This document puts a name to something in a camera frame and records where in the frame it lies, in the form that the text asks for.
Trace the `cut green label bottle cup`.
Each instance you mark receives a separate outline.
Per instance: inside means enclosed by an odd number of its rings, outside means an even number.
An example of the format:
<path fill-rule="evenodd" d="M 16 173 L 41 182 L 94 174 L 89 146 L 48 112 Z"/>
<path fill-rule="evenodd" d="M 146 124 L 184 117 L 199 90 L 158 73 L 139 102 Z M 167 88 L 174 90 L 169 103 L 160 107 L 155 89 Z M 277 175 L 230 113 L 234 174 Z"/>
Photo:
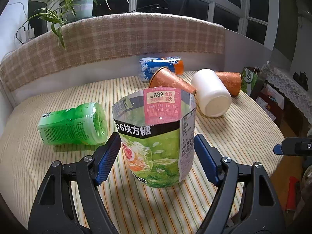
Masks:
<path fill-rule="evenodd" d="M 195 155 L 193 94 L 148 88 L 121 98 L 112 114 L 126 164 L 141 183 L 166 188 L 187 177 Z"/>

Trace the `green plastic bottle cup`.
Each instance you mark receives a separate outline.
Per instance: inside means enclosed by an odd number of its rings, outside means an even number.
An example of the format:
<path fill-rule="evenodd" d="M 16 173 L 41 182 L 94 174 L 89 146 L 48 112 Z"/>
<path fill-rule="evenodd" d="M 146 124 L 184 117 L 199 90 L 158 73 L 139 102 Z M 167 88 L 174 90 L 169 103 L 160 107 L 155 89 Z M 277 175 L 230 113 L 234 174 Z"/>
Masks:
<path fill-rule="evenodd" d="M 97 102 L 45 113 L 39 120 L 38 131 L 47 145 L 97 145 L 108 137 L 105 111 Z"/>

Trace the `white plastic cup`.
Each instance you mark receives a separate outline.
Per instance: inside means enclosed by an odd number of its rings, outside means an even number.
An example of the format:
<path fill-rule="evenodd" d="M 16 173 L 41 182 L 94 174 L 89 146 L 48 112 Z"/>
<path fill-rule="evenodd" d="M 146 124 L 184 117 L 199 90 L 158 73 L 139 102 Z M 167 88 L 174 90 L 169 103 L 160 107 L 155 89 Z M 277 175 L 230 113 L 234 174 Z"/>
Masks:
<path fill-rule="evenodd" d="M 196 89 L 195 98 L 205 116 L 219 117 L 230 108 L 231 95 L 213 70 L 201 69 L 196 72 L 191 85 Z"/>

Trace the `orange paper cup far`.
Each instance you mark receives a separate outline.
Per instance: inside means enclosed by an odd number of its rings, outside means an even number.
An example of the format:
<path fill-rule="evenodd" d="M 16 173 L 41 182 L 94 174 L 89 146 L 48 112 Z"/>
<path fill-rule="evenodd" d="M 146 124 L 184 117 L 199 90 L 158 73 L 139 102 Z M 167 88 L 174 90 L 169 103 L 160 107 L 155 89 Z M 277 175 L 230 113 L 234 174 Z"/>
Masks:
<path fill-rule="evenodd" d="M 222 81 L 231 96 L 236 97 L 239 95 L 242 85 L 242 77 L 240 73 L 216 71 L 215 74 Z"/>

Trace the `orange paper cup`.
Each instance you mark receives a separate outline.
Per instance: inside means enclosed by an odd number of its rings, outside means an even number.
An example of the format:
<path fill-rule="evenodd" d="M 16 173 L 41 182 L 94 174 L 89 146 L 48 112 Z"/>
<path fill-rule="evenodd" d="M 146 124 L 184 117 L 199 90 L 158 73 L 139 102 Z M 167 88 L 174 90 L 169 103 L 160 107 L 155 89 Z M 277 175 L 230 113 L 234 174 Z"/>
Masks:
<path fill-rule="evenodd" d="M 186 82 L 184 79 L 181 79 L 164 66 L 155 72 L 149 82 L 149 88 L 154 87 L 177 88 L 193 95 L 195 95 L 197 91 L 190 83 Z"/>
<path fill-rule="evenodd" d="M 242 77 L 240 73 L 216 71 L 215 74 L 222 81 L 231 96 L 236 97 L 239 95 L 242 85 Z"/>

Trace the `orange paper cup near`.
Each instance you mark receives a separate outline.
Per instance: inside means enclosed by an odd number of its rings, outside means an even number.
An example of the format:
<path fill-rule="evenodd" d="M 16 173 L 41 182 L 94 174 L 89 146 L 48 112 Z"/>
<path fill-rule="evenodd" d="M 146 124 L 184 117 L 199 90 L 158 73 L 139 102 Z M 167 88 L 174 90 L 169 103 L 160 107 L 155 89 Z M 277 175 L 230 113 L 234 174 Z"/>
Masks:
<path fill-rule="evenodd" d="M 149 82 L 149 88 L 154 87 L 177 88 L 193 95 L 195 95 L 197 91 L 190 83 L 186 82 L 184 79 L 181 79 L 164 66 L 155 72 Z"/>

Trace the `blue orange bottle cup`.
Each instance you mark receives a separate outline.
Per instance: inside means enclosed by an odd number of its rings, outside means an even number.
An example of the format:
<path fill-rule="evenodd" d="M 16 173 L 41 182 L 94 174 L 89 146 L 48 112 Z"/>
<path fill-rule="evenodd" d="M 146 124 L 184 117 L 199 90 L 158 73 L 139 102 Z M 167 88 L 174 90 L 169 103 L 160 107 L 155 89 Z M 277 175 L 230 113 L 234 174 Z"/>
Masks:
<path fill-rule="evenodd" d="M 140 59 L 139 77 L 143 82 L 149 82 L 152 76 L 162 67 L 169 69 L 174 74 L 183 74 L 184 63 L 180 57 L 151 58 Z"/>

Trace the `green paper bag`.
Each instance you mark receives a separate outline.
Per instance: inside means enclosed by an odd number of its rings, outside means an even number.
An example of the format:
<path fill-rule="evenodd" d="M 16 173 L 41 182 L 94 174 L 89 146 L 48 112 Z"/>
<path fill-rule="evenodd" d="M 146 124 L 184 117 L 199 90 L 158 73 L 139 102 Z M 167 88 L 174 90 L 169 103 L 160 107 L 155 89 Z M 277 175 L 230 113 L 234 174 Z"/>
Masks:
<path fill-rule="evenodd" d="M 259 67 L 245 67 L 242 71 L 241 90 L 249 96 L 256 85 L 259 71 Z"/>

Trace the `white lace cloth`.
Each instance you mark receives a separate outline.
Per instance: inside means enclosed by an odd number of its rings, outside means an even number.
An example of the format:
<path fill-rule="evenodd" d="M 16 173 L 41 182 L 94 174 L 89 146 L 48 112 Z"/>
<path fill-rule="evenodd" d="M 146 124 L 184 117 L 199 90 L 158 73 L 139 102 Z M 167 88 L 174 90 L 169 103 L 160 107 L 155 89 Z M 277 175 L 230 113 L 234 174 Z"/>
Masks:
<path fill-rule="evenodd" d="M 268 83 L 273 84 L 283 93 L 307 118 L 311 124 L 311 93 L 304 90 L 292 75 L 282 68 L 266 63 L 261 70 L 267 75 Z"/>

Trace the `white power strip with chargers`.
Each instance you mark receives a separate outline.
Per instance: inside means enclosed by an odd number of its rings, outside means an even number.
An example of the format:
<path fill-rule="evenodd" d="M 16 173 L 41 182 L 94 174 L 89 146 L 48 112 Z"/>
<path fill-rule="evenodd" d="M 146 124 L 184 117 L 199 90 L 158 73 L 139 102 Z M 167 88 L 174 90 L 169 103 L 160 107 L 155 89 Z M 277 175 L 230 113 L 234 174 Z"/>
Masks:
<path fill-rule="evenodd" d="M 25 27 L 21 27 L 16 32 L 15 36 L 19 43 L 25 44 L 35 38 L 34 28 L 30 28 L 29 30 L 27 30 Z"/>

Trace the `beige plaid sill cloth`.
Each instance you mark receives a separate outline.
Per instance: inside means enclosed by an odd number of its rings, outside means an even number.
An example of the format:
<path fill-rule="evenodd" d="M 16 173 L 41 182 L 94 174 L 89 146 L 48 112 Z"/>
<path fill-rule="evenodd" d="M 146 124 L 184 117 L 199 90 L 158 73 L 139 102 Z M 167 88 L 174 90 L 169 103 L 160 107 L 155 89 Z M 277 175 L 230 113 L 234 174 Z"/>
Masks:
<path fill-rule="evenodd" d="M 62 27 L 62 40 L 47 32 L 1 62 L 1 81 L 14 91 L 36 79 L 99 61 L 150 53 L 225 51 L 223 26 L 160 13 L 98 16 Z"/>

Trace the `potted spider plant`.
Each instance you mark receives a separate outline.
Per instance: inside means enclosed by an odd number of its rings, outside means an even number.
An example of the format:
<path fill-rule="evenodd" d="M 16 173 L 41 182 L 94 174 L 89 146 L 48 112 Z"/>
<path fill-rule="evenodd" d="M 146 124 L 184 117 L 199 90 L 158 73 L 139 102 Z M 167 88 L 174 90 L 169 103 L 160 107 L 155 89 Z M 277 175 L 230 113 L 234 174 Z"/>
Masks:
<path fill-rule="evenodd" d="M 108 0 L 104 0 L 108 9 Z M 96 0 L 47 0 L 46 6 L 36 10 L 36 14 L 27 18 L 26 22 L 34 18 L 42 19 L 51 23 L 51 31 L 58 38 L 58 45 L 65 48 L 62 27 L 66 24 L 91 18 L 93 16 L 93 5 Z"/>

